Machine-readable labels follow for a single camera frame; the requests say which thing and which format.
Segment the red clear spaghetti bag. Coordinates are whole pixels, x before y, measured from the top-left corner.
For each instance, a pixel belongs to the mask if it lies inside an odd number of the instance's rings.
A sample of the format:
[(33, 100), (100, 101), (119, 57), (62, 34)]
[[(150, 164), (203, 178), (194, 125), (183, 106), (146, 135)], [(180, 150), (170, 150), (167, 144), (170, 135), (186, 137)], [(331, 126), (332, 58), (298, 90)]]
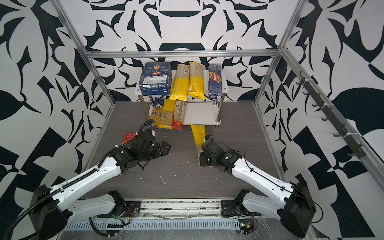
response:
[(185, 101), (176, 101), (173, 119), (173, 130), (183, 130), (188, 103)]

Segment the blue Barilla spaghetti box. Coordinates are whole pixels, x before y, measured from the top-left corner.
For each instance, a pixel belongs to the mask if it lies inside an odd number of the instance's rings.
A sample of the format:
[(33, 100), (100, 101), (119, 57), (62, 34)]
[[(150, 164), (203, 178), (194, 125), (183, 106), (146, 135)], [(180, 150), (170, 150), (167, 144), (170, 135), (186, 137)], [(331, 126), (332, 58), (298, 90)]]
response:
[(209, 64), (208, 97), (211, 100), (222, 99), (222, 69), (221, 65)]

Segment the yellow Pastatime spaghetti bag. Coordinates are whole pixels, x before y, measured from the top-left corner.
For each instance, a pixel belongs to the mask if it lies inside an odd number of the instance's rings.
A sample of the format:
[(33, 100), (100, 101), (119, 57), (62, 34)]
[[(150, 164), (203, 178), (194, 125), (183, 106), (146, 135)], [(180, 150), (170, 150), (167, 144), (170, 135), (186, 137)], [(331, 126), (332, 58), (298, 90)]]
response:
[(204, 68), (202, 64), (189, 62), (190, 66), (190, 88), (189, 96), (194, 99), (205, 100)]

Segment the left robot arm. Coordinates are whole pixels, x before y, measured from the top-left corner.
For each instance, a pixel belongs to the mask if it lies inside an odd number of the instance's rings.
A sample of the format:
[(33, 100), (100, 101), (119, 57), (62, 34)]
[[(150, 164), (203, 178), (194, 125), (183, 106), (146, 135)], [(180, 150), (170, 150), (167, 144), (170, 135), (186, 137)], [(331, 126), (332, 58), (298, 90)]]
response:
[(153, 123), (154, 120), (144, 122), (131, 140), (110, 149), (97, 165), (77, 177), (51, 188), (38, 187), (33, 192), (30, 207), (10, 224), (4, 239), (12, 238), (14, 229), (25, 217), (31, 219), (35, 229), (26, 239), (48, 240), (72, 222), (91, 220), (98, 215), (117, 218), (123, 215), (126, 201), (117, 191), (92, 199), (82, 200), (81, 197), (130, 168), (143, 169), (141, 162), (147, 164), (169, 154), (171, 145), (165, 141), (156, 142), (155, 132), (148, 128)]

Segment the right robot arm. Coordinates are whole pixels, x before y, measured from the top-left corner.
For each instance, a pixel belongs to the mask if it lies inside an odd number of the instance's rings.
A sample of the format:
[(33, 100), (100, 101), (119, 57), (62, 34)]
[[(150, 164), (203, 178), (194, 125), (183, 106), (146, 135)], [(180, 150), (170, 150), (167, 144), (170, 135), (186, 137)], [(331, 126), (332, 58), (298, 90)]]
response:
[(199, 163), (201, 167), (215, 167), (240, 179), (264, 194), (259, 197), (250, 191), (241, 191), (237, 199), (249, 213), (257, 213), (278, 221), (291, 234), (305, 238), (314, 216), (321, 207), (313, 200), (304, 184), (284, 182), (250, 163), (245, 153), (231, 148), (226, 151), (211, 135), (201, 145)]

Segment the blue De Cecco spaghetti bag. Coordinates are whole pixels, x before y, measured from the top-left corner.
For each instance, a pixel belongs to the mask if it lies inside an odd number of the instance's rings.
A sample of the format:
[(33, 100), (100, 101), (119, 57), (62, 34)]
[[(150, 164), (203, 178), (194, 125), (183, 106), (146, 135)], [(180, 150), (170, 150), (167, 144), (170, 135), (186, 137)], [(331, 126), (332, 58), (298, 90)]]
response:
[(151, 112), (151, 119), (154, 120), (154, 123), (151, 125), (151, 128), (158, 128), (163, 116), (163, 108), (164, 108), (164, 99), (155, 98), (152, 112)]

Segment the blue Barilla multipack bag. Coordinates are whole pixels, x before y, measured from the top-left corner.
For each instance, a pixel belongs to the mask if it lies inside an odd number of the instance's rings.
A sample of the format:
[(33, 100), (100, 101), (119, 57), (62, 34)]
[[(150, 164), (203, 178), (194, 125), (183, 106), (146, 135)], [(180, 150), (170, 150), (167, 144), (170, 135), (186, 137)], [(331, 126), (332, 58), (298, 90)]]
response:
[(139, 81), (143, 96), (169, 96), (172, 86), (172, 67), (169, 62), (146, 63)]

